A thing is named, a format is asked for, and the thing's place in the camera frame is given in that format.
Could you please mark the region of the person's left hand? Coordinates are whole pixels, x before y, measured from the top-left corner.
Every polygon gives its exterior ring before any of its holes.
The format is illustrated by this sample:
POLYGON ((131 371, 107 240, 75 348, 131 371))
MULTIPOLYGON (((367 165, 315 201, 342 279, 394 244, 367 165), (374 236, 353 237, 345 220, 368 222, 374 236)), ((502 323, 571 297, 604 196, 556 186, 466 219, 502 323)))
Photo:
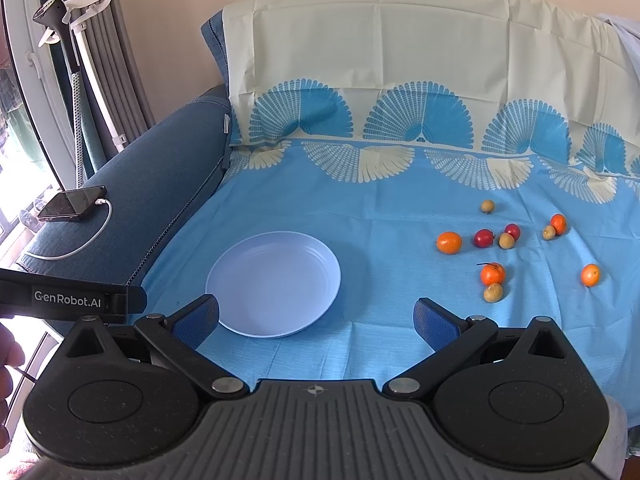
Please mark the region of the person's left hand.
POLYGON ((13 391, 13 379, 9 368, 20 367, 24 362, 23 348, 6 326, 2 325, 0 333, 0 448, 4 448, 10 442, 9 431, 6 429, 6 419, 9 413, 6 399, 13 391))

